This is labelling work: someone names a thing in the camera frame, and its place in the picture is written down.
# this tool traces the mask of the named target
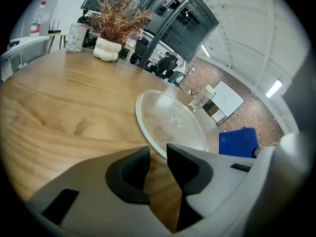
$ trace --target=glass plate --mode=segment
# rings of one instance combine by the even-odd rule
[[[174,97],[146,90],[136,100],[138,123],[151,145],[167,158],[167,143],[208,151],[206,137],[197,117]]]

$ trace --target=wooden table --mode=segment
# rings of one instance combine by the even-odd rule
[[[0,90],[1,156],[17,194],[28,200],[77,162],[148,145],[135,115],[136,98],[147,89],[186,104],[191,100],[142,69],[121,60],[103,62],[88,49],[53,52],[11,76]],[[215,124],[203,110],[199,114],[216,144]],[[181,190],[154,149],[144,191],[152,212],[174,232]]]
[[[60,40],[59,40],[59,49],[61,49],[61,41],[63,40],[63,37],[64,37],[64,48],[66,48],[66,36],[68,34],[60,34],[60,33],[57,33],[57,34],[47,34],[48,36],[50,37],[53,37],[51,39],[51,42],[50,42],[50,45],[49,45],[49,49],[48,49],[48,52],[47,53],[50,53],[50,50],[51,50],[51,47],[53,46],[53,42],[54,42],[54,39],[56,36],[60,36]]]

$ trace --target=white table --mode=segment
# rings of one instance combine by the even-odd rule
[[[49,40],[49,36],[37,36],[37,37],[23,37],[18,39],[12,39],[11,41],[19,40],[20,43],[18,45],[13,46],[7,52],[5,52],[0,57],[0,64],[1,64],[1,79],[3,81],[7,80],[12,74],[12,66],[11,66],[11,59],[18,55],[24,48]]]

